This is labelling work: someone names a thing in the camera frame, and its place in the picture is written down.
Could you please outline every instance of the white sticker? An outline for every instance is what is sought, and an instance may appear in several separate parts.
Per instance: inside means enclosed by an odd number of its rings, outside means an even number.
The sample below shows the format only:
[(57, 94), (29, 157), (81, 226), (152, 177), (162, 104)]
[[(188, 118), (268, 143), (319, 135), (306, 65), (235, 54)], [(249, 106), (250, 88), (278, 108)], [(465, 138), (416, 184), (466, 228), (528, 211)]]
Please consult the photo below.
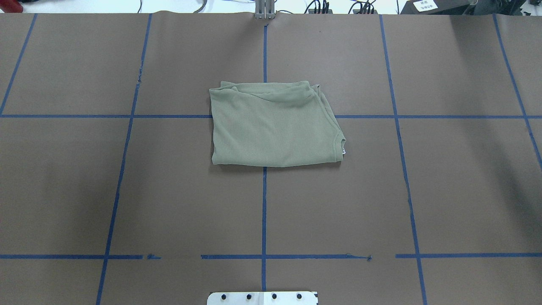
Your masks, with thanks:
[(438, 9), (438, 6), (435, 4), (435, 1), (433, 0), (421, 0), (418, 2), (414, 2), (414, 6), (418, 11), (430, 11), (434, 9)]

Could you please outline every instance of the folded green garment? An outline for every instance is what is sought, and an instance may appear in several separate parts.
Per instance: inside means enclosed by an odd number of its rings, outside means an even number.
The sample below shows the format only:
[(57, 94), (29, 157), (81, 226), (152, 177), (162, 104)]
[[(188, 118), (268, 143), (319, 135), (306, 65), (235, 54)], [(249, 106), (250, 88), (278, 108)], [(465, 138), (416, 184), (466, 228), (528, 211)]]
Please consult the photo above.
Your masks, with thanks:
[(220, 86), (209, 90), (213, 164), (288, 167), (343, 160), (346, 139), (319, 85)]

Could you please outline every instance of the fabric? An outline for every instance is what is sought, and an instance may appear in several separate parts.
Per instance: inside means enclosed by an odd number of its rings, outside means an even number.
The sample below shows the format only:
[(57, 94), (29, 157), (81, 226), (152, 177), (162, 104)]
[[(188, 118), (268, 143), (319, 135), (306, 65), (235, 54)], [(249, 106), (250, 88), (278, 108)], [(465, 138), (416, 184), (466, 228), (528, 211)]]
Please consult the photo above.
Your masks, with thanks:
[(319, 85), (223, 81), (209, 92), (213, 164), (289, 167), (343, 160), (346, 139)]

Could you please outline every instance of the red cylinder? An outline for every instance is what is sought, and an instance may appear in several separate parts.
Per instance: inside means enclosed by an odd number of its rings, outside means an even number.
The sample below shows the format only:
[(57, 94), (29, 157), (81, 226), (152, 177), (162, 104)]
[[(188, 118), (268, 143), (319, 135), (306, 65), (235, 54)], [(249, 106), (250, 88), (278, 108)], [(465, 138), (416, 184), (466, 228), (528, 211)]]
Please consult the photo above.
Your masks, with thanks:
[(0, 9), (4, 12), (23, 12), (23, 6), (17, 0), (0, 0)]

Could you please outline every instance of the gray cable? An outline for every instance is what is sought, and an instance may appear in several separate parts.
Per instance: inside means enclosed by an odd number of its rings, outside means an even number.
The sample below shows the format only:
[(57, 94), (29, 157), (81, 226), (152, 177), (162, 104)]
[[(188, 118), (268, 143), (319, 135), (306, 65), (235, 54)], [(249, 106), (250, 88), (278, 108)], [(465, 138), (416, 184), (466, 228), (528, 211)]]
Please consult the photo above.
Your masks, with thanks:
[(195, 10), (195, 11), (194, 11), (194, 14), (197, 14), (197, 13), (201, 12), (201, 11), (205, 8), (206, 5), (207, 5), (207, 0), (203, 0), (202, 7), (200, 7), (200, 8), (197, 9), (197, 10)]

